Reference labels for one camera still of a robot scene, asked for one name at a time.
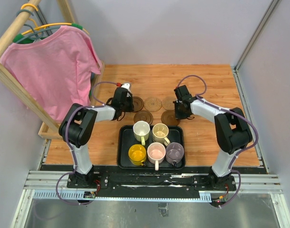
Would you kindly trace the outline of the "dark wooden coaster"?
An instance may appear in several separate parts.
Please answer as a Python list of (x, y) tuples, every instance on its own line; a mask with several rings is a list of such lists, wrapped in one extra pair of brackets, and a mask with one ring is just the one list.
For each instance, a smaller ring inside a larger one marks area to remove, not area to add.
[(143, 109), (144, 107), (144, 101), (138, 97), (138, 96), (134, 96), (133, 98), (133, 112), (136, 113), (136, 112), (139, 112)]
[(178, 126), (180, 123), (180, 120), (176, 118), (175, 116), (175, 110), (166, 110), (161, 115), (161, 121), (165, 125), (173, 125)]
[(133, 120), (135, 123), (138, 121), (145, 121), (151, 125), (153, 123), (153, 115), (147, 110), (141, 110), (134, 115)]

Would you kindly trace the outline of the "woven rattan coaster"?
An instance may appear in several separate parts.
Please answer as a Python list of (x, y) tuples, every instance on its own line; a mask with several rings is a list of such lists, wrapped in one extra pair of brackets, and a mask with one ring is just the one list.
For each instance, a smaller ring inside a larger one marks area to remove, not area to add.
[(157, 97), (148, 97), (144, 101), (144, 107), (149, 112), (157, 112), (162, 107), (162, 101)]
[(174, 110), (175, 109), (175, 105), (174, 105), (174, 101), (176, 99), (174, 97), (171, 96), (167, 96), (162, 100), (162, 107), (166, 110)]

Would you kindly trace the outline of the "cream cartoon cup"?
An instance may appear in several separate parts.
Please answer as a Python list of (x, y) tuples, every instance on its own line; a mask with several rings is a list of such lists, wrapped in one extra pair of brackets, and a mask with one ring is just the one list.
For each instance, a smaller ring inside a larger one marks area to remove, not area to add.
[(152, 128), (152, 139), (155, 143), (161, 143), (165, 146), (168, 146), (170, 144), (168, 134), (169, 128), (163, 123), (158, 123)]

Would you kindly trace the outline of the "purple cup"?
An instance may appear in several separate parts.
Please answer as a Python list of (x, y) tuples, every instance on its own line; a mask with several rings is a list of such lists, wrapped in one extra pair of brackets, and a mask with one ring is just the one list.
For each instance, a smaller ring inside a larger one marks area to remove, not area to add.
[(173, 165), (174, 167), (178, 166), (178, 163), (181, 162), (182, 158), (185, 155), (184, 147), (177, 143), (177, 142), (171, 142), (166, 147), (166, 161)]

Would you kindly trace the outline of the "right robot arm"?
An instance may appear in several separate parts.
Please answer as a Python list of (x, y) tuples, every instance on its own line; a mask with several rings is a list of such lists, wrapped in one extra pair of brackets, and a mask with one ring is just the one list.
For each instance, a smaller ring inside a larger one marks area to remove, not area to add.
[(208, 174), (208, 185), (213, 190), (224, 186), (232, 173), (239, 152), (252, 141), (249, 122), (240, 108), (228, 109), (212, 104), (203, 97), (192, 96), (186, 85), (174, 89), (175, 118), (188, 119), (198, 115), (215, 124), (216, 140), (220, 148)]

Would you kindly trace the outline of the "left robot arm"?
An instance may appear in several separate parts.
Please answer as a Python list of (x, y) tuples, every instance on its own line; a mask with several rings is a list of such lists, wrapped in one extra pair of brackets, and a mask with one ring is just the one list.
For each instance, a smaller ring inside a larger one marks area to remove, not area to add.
[(59, 127), (58, 133), (67, 143), (74, 161), (74, 170), (68, 174), (68, 188), (90, 188), (95, 183), (94, 168), (88, 151), (94, 124), (119, 120), (123, 113), (134, 111), (131, 85), (120, 84), (109, 102), (110, 104), (101, 106), (74, 103)]

